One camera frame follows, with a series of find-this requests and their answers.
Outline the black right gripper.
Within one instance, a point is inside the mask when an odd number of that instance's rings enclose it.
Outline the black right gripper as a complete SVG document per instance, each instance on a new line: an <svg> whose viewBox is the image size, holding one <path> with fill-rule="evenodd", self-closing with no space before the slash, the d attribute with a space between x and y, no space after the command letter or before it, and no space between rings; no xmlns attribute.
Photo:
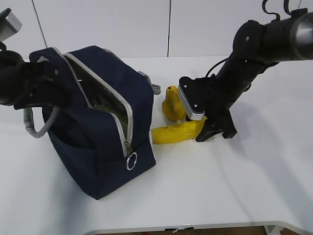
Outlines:
<svg viewBox="0 0 313 235"><path fill-rule="evenodd" d="M217 134L222 134L225 139L237 134L229 110L230 97L217 87L215 76L196 79L183 76L179 79L178 90L190 120L207 118L196 142L205 142Z"/></svg>

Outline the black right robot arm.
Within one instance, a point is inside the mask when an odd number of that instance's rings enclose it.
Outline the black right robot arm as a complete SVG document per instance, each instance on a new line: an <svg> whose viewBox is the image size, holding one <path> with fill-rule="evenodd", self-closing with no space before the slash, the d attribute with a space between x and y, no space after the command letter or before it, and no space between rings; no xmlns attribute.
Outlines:
<svg viewBox="0 0 313 235"><path fill-rule="evenodd" d="M306 8L291 11L284 20L260 24L249 20L237 31L232 53L217 74L179 79L179 97L190 120L206 117L197 142L221 133L224 139L237 134L230 108L253 80L284 61L313 58L313 14Z"/></svg>

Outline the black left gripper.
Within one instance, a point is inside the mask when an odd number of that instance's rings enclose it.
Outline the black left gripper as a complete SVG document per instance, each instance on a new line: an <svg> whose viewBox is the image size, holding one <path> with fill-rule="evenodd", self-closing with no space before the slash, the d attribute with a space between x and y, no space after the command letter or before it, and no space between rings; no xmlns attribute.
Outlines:
<svg viewBox="0 0 313 235"><path fill-rule="evenodd" d="M0 104L19 110L28 107L66 106L68 92L57 84L57 69L48 61L25 62L10 50L0 52Z"/></svg>

